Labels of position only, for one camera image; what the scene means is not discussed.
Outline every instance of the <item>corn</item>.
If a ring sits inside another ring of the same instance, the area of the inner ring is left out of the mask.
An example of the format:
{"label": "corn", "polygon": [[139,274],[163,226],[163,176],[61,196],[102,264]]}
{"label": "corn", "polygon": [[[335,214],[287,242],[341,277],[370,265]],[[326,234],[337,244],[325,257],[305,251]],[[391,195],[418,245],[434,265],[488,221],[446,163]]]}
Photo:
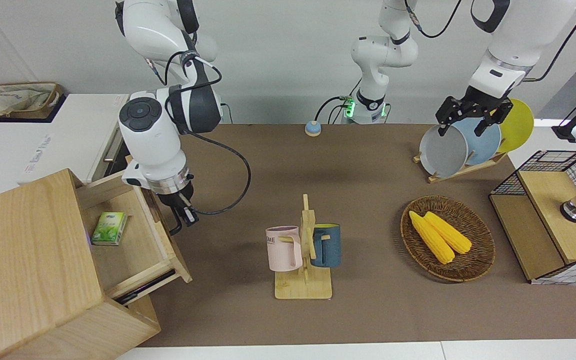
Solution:
{"label": "corn", "polygon": [[410,215],[412,226],[416,232],[419,233],[423,242],[428,246],[428,249],[432,251],[434,257],[444,265],[452,262],[452,260],[455,259],[455,253],[453,249],[446,244],[442,236],[416,212],[410,211],[408,214]]}
{"label": "corn", "polygon": [[471,250],[471,247],[473,246],[471,240],[469,240],[468,237],[465,237],[444,219],[431,211],[426,212],[425,215],[423,215],[423,218],[437,231],[437,233],[439,233],[439,235],[441,235],[451,248],[457,251],[457,253],[465,254]]}

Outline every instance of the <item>mug handle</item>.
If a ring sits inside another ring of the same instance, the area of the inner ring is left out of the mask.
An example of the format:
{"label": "mug handle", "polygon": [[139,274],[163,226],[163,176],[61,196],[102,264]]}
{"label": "mug handle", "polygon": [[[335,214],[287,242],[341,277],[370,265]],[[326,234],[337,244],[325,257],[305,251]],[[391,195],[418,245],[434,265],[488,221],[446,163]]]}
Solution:
{"label": "mug handle", "polygon": [[279,241],[285,243],[292,243],[292,252],[294,256],[292,257],[292,262],[290,265],[296,267],[297,260],[299,260],[302,257],[302,244],[301,240],[299,239],[299,236],[297,235],[279,236]]}
{"label": "mug handle", "polygon": [[324,250],[324,240],[330,240],[330,235],[321,236],[321,263],[326,265],[326,250]]}

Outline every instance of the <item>brown table mat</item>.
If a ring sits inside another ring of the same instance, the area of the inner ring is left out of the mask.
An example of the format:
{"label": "brown table mat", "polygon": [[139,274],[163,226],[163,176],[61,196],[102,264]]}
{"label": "brown table mat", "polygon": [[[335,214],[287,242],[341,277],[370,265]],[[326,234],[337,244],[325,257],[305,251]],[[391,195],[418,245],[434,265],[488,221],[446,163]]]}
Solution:
{"label": "brown table mat", "polygon": [[[303,125],[224,125],[208,134],[247,157],[250,191],[174,237],[194,280],[151,294],[162,331],[142,346],[576,338],[576,286],[526,283],[487,198],[514,170],[510,160],[427,184],[411,157],[428,128],[324,125],[312,138]],[[246,173],[237,157],[190,136],[182,147],[195,207],[217,210],[240,194]],[[341,224],[331,300],[274,299],[265,228],[298,225],[303,193],[319,223]],[[412,262],[400,218],[429,194],[457,199],[487,223],[496,244],[487,275],[446,284]]]}

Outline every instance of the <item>mug rack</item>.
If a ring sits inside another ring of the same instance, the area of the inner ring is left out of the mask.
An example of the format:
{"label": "mug rack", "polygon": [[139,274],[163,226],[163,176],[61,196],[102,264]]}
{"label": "mug rack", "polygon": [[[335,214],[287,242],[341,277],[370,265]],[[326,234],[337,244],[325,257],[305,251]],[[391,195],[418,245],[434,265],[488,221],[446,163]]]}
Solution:
{"label": "mug rack", "polygon": [[274,297],[277,299],[330,299],[332,280],[330,268],[311,264],[316,259],[313,233],[315,230],[315,210],[309,207],[308,194],[303,194],[303,210],[299,226],[301,257],[303,265],[293,271],[274,273]]}
{"label": "mug rack", "polygon": [[[470,159],[473,155],[474,155],[474,151],[472,151],[469,155],[468,155],[468,159]],[[439,177],[437,176],[437,173],[432,173],[430,174],[430,176],[427,178],[427,182],[429,184],[434,184],[434,183],[438,183],[438,182],[443,182],[444,180],[448,180],[448,179],[452,179],[452,178],[456,178],[458,176],[461,175],[466,175],[466,174],[470,174],[473,173],[475,171],[479,171],[482,169],[486,169],[488,167],[491,166],[496,166],[496,164],[499,164],[499,162],[505,158],[507,155],[507,152],[498,152],[495,155],[493,155],[493,157],[490,157],[489,160],[487,160],[486,162],[482,162],[481,164],[476,164],[476,165],[464,165],[461,170],[457,171],[454,175],[451,176],[446,176],[446,177]],[[412,158],[412,161],[415,164],[419,164],[421,162],[421,152],[418,153],[418,155],[414,156]]]}

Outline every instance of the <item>white robotic arm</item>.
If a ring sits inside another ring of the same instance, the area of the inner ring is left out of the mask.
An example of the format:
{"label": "white robotic arm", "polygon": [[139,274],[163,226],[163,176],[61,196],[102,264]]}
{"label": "white robotic arm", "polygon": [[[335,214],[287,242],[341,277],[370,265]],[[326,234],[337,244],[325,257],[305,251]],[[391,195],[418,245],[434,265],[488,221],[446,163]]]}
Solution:
{"label": "white robotic arm", "polygon": [[[158,194],[190,226],[198,221],[190,205],[193,176],[179,135],[215,129],[222,109],[206,70],[217,71],[219,79],[221,73],[199,57],[194,41],[199,23],[191,0],[126,0],[119,14],[119,28],[130,46],[147,60],[169,65],[181,82],[133,93],[122,107],[119,130],[133,158],[122,180]],[[187,30],[194,33],[194,39]],[[204,44],[210,47],[211,41]],[[214,58],[216,51],[207,50]]]}
{"label": "white robotic arm", "polygon": [[502,123],[512,103],[508,94],[539,61],[576,11],[576,0],[493,0],[487,21],[475,24],[492,34],[492,41],[460,100],[448,96],[436,112],[443,135],[448,126],[467,117],[482,117],[480,136],[490,125]]}
{"label": "white robotic arm", "polygon": [[[417,0],[410,0],[414,7]],[[358,124],[377,121],[384,108],[389,77],[382,68],[405,68],[417,59],[419,48],[410,38],[410,18],[404,0],[383,0],[379,26],[389,36],[361,36],[352,44],[352,60],[361,68],[361,82],[350,102],[348,116]]]}
{"label": "white robotic arm", "polygon": [[[480,29],[493,36],[466,94],[459,100],[449,96],[435,114],[442,135],[448,126],[467,117],[483,118],[476,135],[494,123],[502,123],[512,109],[508,94],[526,79],[544,49],[576,11],[576,0],[492,2],[494,10],[489,19],[472,16]],[[379,25],[390,36],[362,36],[353,44],[352,59],[361,68],[361,82],[352,94],[347,117],[355,123],[375,123],[382,114],[389,84],[382,68],[411,66],[417,59],[418,46],[410,38],[411,20],[421,31],[413,12],[416,4],[417,0],[383,0]]]}

